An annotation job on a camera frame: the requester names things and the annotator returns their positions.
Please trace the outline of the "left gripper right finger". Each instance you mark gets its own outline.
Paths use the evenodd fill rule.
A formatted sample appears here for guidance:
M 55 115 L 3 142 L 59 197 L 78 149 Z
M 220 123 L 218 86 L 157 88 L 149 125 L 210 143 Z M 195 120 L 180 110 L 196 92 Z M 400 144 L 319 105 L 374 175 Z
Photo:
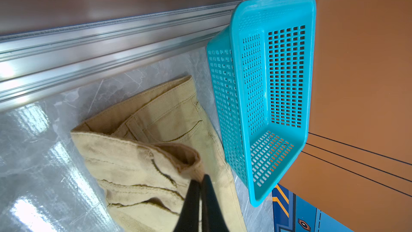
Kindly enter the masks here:
M 202 231 L 228 232 L 215 190 L 209 175 L 205 175 L 201 184 Z

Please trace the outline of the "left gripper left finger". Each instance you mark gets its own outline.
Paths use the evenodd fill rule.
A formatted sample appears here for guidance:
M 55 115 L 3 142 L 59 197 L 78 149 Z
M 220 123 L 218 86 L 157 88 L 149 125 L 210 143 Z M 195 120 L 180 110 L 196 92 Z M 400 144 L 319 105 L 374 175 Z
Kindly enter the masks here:
M 174 232 L 198 232 L 201 185 L 191 180 Z

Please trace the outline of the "khaki long pants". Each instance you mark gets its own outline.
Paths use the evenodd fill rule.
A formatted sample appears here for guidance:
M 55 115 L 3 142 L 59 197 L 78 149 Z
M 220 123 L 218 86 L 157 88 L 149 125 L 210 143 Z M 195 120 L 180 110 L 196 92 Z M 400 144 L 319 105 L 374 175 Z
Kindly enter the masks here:
M 108 213 L 125 231 L 173 231 L 190 181 L 204 175 L 229 231 L 246 230 L 231 168 L 191 76 L 113 105 L 71 137 L 104 190 Z

